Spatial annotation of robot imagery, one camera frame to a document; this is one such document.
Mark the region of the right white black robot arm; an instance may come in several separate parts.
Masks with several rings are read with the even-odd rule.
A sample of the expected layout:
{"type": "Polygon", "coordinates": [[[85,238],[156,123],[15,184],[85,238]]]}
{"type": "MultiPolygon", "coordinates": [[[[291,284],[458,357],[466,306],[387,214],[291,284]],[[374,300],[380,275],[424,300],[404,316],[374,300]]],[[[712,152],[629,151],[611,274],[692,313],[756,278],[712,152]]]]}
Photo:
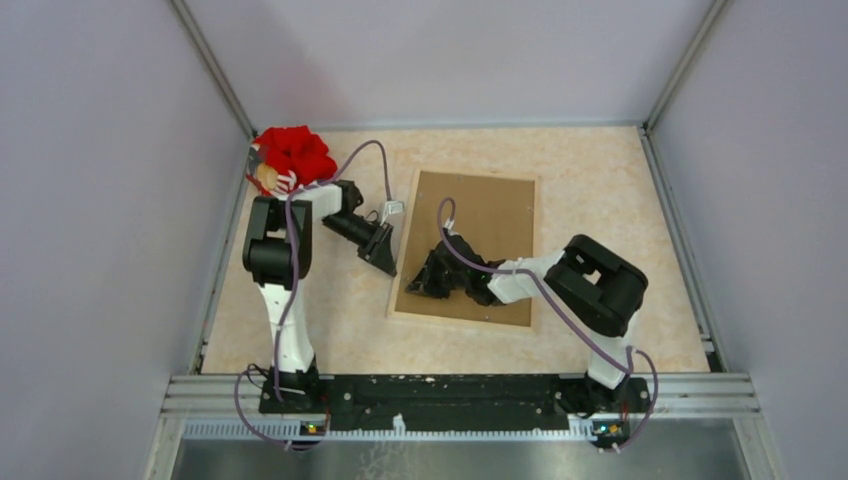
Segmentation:
{"type": "Polygon", "coordinates": [[[554,253],[514,260],[486,261],[456,232],[442,239],[405,290],[447,299],[464,292],[484,307],[505,306],[541,297],[579,336],[591,355],[585,386],[574,399],[563,397],[569,412],[588,418],[596,412],[627,408],[627,382],[640,350],[630,340],[648,287],[646,275],[586,235],[576,235],[554,253]]]}

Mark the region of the wooden picture frame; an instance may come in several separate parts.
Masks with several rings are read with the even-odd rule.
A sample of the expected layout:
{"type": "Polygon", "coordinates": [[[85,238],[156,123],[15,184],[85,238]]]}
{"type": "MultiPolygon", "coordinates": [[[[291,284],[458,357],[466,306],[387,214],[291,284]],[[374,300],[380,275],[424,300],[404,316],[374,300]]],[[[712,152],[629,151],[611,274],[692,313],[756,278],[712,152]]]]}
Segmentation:
{"type": "Polygon", "coordinates": [[[535,256],[535,175],[418,169],[387,315],[422,324],[531,332],[537,305],[500,301],[493,270],[535,256]]]}

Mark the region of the brown frame backing board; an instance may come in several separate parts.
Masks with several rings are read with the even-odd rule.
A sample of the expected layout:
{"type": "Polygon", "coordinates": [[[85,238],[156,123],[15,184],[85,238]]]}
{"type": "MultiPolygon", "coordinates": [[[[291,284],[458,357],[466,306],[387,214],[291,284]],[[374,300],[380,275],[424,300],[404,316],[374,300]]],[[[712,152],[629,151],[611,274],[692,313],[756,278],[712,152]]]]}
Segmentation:
{"type": "Polygon", "coordinates": [[[486,261],[514,260],[539,254],[537,210],[539,177],[497,171],[450,171],[419,168],[411,185],[387,316],[426,325],[531,332],[536,326],[537,302],[520,300],[506,306],[484,307],[462,290],[447,299],[430,299],[405,291],[440,241],[439,229],[450,209],[438,216],[446,197],[456,202],[453,230],[486,261]]]}

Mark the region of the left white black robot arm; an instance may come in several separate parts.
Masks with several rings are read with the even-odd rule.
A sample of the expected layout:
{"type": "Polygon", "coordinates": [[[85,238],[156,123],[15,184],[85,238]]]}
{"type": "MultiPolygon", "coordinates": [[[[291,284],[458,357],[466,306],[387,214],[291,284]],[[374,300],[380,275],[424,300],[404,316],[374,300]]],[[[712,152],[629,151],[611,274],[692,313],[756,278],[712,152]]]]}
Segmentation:
{"type": "Polygon", "coordinates": [[[263,412],[308,413],[324,402],[315,350],[307,332],[300,286],[312,263],[313,225],[320,222],[356,247],[358,258],[397,275],[394,227],[356,213],[364,198],[354,182],[308,185],[283,198],[254,199],[242,263],[265,303],[272,339],[271,367],[263,385],[263,412]]]}

